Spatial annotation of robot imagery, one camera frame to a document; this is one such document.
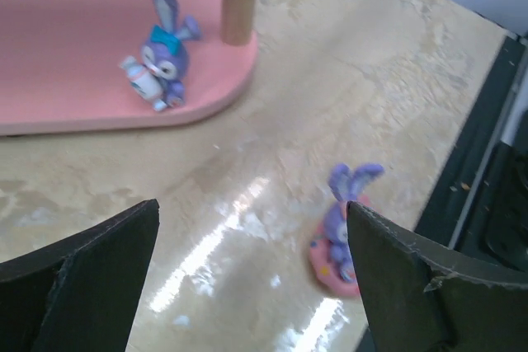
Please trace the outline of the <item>purple bunny pink disc toy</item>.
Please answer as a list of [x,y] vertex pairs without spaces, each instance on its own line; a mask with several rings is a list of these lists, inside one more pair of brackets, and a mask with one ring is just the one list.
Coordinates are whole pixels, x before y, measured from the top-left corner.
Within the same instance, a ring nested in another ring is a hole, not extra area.
[[358,201],[368,206],[370,201],[363,191],[383,173],[383,166],[377,163],[362,164],[355,169],[339,163],[328,177],[328,186],[335,202],[313,235],[309,261],[318,281],[340,298],[356,298],[360,295],[348,245],[347,203]]

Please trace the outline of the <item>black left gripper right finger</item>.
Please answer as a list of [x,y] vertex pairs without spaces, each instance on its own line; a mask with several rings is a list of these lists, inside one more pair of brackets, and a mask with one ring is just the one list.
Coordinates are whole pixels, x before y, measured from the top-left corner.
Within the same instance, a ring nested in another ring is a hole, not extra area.
[[527,275],[422,237],[358,202],[349,246],[378,351],[525,351]]

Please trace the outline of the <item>blue purple bunny toy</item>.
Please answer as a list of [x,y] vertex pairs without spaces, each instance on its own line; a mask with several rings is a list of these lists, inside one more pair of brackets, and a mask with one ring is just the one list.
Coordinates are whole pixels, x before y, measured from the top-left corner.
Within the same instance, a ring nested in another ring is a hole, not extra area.
[[135,92],[160,112],[185,104],[182,80],[190,66],[190,55],[184,43],[200,40],[201,29],[193,16],[177,21],[177,0],[153,0],[153,5],[159,23],[141,46],[141,59],[128,56],[120,68]]

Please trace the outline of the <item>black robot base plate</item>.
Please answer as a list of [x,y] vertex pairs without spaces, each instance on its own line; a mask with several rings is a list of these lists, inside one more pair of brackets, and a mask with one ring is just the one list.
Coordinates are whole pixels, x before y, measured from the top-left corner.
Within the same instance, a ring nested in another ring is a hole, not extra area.
[[521,38],[506,36],[414,229],[494,265],[501,261],[485,242],[485,231],[511,153],[501,136],[512,116],[526,61]]

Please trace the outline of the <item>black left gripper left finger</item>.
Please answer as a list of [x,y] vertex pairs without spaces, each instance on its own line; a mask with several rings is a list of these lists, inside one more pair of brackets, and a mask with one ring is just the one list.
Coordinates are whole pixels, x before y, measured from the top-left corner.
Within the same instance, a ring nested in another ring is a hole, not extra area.
[[158,236],[150,199],[1,264],[3,351],[125,350]]

